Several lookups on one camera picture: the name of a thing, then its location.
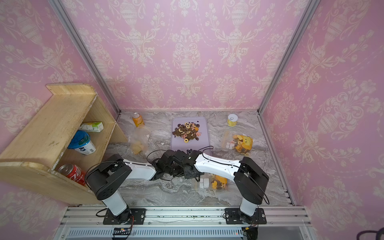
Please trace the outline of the ziploc bag with yellow chick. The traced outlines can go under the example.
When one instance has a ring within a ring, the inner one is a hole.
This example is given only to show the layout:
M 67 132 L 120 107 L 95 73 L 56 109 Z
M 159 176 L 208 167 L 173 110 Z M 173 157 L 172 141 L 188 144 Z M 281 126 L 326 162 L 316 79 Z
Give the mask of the ziploc bag with yellow chick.
M 193 179 L 195 190 L 227 190 L 229 180 L 214 174 L 205 173 L 202 176 Z

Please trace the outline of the clear ziploc bag of cookies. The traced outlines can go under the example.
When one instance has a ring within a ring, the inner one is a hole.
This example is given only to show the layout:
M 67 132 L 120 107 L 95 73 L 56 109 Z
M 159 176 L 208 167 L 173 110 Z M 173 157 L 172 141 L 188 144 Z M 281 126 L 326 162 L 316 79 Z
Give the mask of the clear ziploc bag of cookies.
M 145 125 L 139 125 L 131 135 L 130 149 L 134 155 L 145 153 L 149 149 L 149 137 L 151 129 Z

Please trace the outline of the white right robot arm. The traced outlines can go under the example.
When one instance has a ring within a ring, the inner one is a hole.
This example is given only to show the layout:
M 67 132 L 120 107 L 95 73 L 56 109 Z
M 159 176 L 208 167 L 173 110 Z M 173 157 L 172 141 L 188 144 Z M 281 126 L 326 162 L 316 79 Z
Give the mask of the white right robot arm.
M 186 154 L 176 151 L 176 163 L 183 168 L 186 179 L 195 179 L 205 173 L 223 177 L 234 182 L 242 195 L 240 212 L 248 217 L 266 200 L 265 191 L 269 176 L 251 159 L 225 160 L 212 157 L 201 151 Z

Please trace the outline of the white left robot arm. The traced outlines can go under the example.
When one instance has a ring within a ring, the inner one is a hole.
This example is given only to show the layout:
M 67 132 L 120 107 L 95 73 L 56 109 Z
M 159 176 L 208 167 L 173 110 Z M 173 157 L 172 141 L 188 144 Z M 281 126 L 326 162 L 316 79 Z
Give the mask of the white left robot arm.
M 173 178 L 179 178 L 184 176 L 184 168 L 173 162 L 172 157 L 167 155 L 146 163 L 138 163 L 123 159 L 119 154 L 114 154 L 89 169 L 85 181 L 96 198 L 105 204 L 107 211 L 113 217 L 119 218 L 130 211 L 119 192 L 119 188 L 125 180 L 156 181 L 166 174 Z

